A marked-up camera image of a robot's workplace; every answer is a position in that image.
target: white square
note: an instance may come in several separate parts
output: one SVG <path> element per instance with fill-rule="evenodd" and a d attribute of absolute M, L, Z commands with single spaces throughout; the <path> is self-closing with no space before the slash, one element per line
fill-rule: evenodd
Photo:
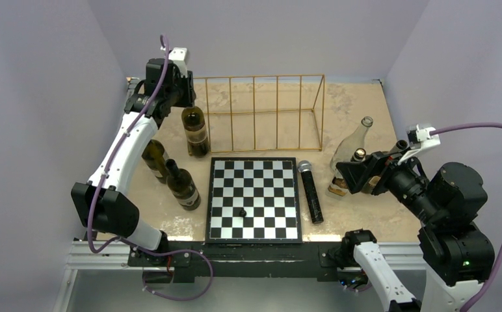
<path fill-rule="evenodd" d="M 223 207 L 222 208 L 222 216 L 223 217 L 233 217 L 233 208 L 232 207 Z"/>
<path fill-rule="evenodd" d="M 222 198 L 213 197 L 213 201 L 211 202 L 211 207 L 222 207 Z"/>
<path fill-rule="evenodd" d="M 256 216 L 253 218 L 253 228 L 264 228 L 265 218 L 263 216 Z"/>
<path fill-rule="evenodd" d="M 284 179 L 293 179 L 293 170 L 287 169 L 283 171 L 283 177 Z"/>
<path fill-rule="evenodd" d="M 274 207 L 265 207 L 265 218 L 274 218 L 276 216 L 276 210 Z"/>
<path fill-rule="evenodd" d="M 281 161 L 272 161 L 272 169 L 284 169 Z"/>
<path fill-rule="evenodd" d="M 275 239 L 276 238 L 276 229 L 273 227 L 265 227 L 265 238 L 266 239 Z"/>
<path fill-rule="evenodd" d="M 220 238 L 221 239 L 231 239 L 232 238 L 232 228 L 224 227 L 220 229 Z"/>
<path fill-rule="evenodd" d="M 277 228 L 285 228 L 285 218 L 282 216 L 274 218 L 274 226 Z"/>
<path fill-rule="evenodd" d="M 285 217 L 286 218 L 296 218 L 297 210 L 294 207 L 286 207 L 285 208 Z"/>
<path fill-rule="evenodd" d="M 244 187 L 243 188 L 243 197 L 253 197 L 254 192 L 252 187 Z"/>
<path fill-rule="evenodd" d="M 232 227 L 233 228 L 243 228 L 243 218 L 233 218 L 232 219 Z"/>
<path fill-rule="evenodd" d="M 243 207 L 243 197 L 234 197 L 232 203 L 234 207 Z"/>
<path fill-rule="evenodd" d="M 252 227 L 244 227 L 243 228 L 243 238 L 244 239 L 252 239 L 255 235 L 255 231 Z"/>
<path fill-rule="evenodd" d="M 223 170 L 224 161 L 215 161 L 215 170 Z"/>
<path fill-rule="evenodd" d="M 233 197 L 233 187 L 224 187 L 222 189 L 222 197 Z"/>
<path fill-rule="evenodd" d="M 264 207 L 265 199 L 262 197 L 253 198 L 253 207 Z"/>
<path fill-rule="evenodd" d="M 234 161 L 234 169 L 243 169 L 243 161 Z"/>
<path fill-rule="evenodd" d="M 264 187 L 265 181 L 260 177 L 253 179 L 253 187 Z"/>
<path fill-rule="evenodd" d="M 246 179 L 252 179 L 253 178 L 253 169 L 244 169 L 243 170 L 243 177 Z"/>
<path fill-rule="evenodd" d="M 284 187 L 284 179 L 274 179 L 274 187 Z"/>
<path fill-rule="evenodd" d="M 274 197 L 274 207 L 285 207 L 285 198 Z"/>
<path fill-rule="evenodd" d="M 213 187 L 224 187 L 224 179 L 221 177 L 214 178 Z"/>
<path fill-rule="evenodd" d="M 274 188 L 273 187 L 265 187 L 264 192 L 265 192 L 265 197 L 274 197 Z"/>
<path fill-rule="evenodd" d="M 272 170 L 272 169 L 264 169 L 263 170 L 263 177 L 266 177 L 268 179 L 272 179 L 274 177 L 274 170 Z"/>
<path fill-rule="evenodd" d="M 212 216 L 211 217 L 211 228 L 221 228 L 222 227 L 222 217 Z"/>
<path fill-rule="evenodd" d="M 297 239 L 297 228 L 296 227 L 287 227 L 285 229 L 285 237 L 287 239 Z"/>
<path fill-rule="evenodd" d="M 295 190 L 293 187 L 284 187 L 284 197 L 295 197 Z"/>
<path fill-rule="evenodd" d="M 233 169 L 224 169 L 224 178 L 225 179 L 232 179 L 233 178 Z"/>
<path fill-rule="evenodd" d="M 243 187 L 243 178 L 235 177 L 234 178 L 234 187 Z"/>

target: gold wire rack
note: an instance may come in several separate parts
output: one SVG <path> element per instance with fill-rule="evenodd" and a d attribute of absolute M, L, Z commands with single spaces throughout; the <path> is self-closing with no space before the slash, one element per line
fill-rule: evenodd
<path fill-rule="evenodd" d="M 261 92 L 258 90 L 258 86 L 260 84 L 270 84 L 273 85 L 275 80 L 275 108 L 271 109 L 260 109 L 258 108 L 257 105 L 257 95 Z M 211 87 L 211 81 L 223 81 L 222 83 L 228 84 L 228 105 L 229 105 L 229 110 L 220 110 L 220 111 L 214 111 L 212 106 L 214 106 L 211 102 L 210 97 L 210 87 Z M 200 90 L 198 88 L 198 83 L 199 82 L 204 82 L 204 90 Z M 233 85 L 238 84 L 238 83 L 246 83 L 251 86 L 251 93 L 252 93 L 252 110 L 236 110 L 237 106 L 233 103 Z M 281 86 L 286 86 L 287 84 L 292 84 L 293 86 L 295 83 L 298 83 L 298 108 L 285 108 L 282 107 L 283 100 L 280 99 L 280 89 Z M 307 105 L 306 103 L 303 103 L 303 85 L 307 86 L 308 92 L 314 92 L 315 90 L 315 96 L 314 96 L 314 101 L 310 107 L 310 105 Z M 297 74 L 297 75 L 245 75 L 245 76 L 211 76 L 211 77 L 194 77 L 194 89 L 196 90 L 198 99 L 205 99 L 205 107 L 203 104 L 199 105 L 201 106 L 202 109 L 204 109 L 204 114 L 206 115 L 206 121 L 207 121 L 207 132 L 209 135 L 209 143 L 210 143 L 210 148 L 211 148 L 211 153 L 233 153 L 233 152 L 240 152 L 240 151 L 295 151 L 295 150 L 301 150 L 301 151 L 322 151 L 323 148 L 323 133 L 324 133 L 324 104 L 325 104 L 325 93 L 326 93 L 326 77 L 324 74 Z M 319 95 L 320 91 L 322 91 L 322 96 L 321 96 L 321 105 L 318 105 L 319 101 Z M 297 113 L 298 114 L 298 125 L 297 125 L 297 133 L 298 133 L 298 139 L 297 139 L 297 146 L 281 146 L 280 145 L 280 140 L 279 140 L 279 129 L 280 129 L 280 124 L 282 121 L 280 121 L 280 114 L 281 113 Z M 305 147 L 302 144 L 302 116 L 304 114 L 310 113 L 312 114 L 312 124 L 314 131 L 316 132 L 316 139 L 317 142 L 315 145 L 317 147 Z M 276 121 L 275 121 L 275 128 L 276 128 L 276 136 L 275 136 L 275 146 L 272 146 L 271 148 L 261 148 L 258 147 L 257 144 L 257 118 L 258 115 L 261 114 L 275 114 L 276 115 Z M 252 124 L 253 124 L 253 148 L 243 148 L 243 149 L 236 149 L 234 147 L 234 118 L 237 116 L 242 116 L 242 115 L 252 115 Z M 230 146 L 231 148 L 228 149 L 215 149 L 215 144 L 212 143 L 212 137 L 211 137 L 211 117 L 212 116 L 229 116 L 230 117 Z"/>

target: green glass bottle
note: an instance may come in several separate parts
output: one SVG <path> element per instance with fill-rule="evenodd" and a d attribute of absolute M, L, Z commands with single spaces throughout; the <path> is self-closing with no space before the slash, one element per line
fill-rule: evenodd
<path fill-rule="evenodd" d="M 158 140 L 150 140 L 146 148 L 144 148 L 142 159 L 144 159 L 148 168 L 152 170 L 157 180 L 165 184 L 166 177 L 168 176 L 165 161 L 168 159 L 168 154 L 163 144 Z"/>
<path fill-rule="evenodd" d="M 201 203 L 201 197 L 190 173 L 178 168 L 176 162 L 169 159 L 165 163 L 169 173 L 166 184 L 185 210 L 195 210 Z"/>
<path fill-rule="evenodd" d="M 197 107 L 187 107 L 182 111 L 182 124 L 188 140 L 188 154 L 203 157 L 209 153 L 209 137 L 205 127 L 203 111 Z"/>

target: chessboard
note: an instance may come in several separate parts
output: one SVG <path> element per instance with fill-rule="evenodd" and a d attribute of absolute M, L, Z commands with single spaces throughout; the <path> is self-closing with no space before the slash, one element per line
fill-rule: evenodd
<path fill-rule="evenodd" d="M 208 243 L 302 242 L 295 158 L 213 157 L 206 231 Z"/>

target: white wall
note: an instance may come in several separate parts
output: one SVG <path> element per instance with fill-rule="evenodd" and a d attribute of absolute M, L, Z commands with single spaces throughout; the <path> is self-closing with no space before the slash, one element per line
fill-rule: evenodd
<path fill-rule="evenodd" d="M 86 0 L 0 1 L 0 311 L 51 311 L 125 85 Z"/>
<path fill-rule="evenodd" d="M 386 79 L 386 96 L 399 136 L 404 126 L 502 122 L 502 1 L 431 0 Z M 433 174 L 448 161 L 476 169 L 488 203 L 477 225 L 498 251 L 502 241 L 502 130 L 441 135 L 426 154 Z M 472 311 L 502 311 L 502 269 Z"/>
<path fill-rule="evenodd" d="M 89 0 L 127 75 L 157 34 L 188 47 L 196 75 L 325 73 L 383 78 L 428 0 Z"/>

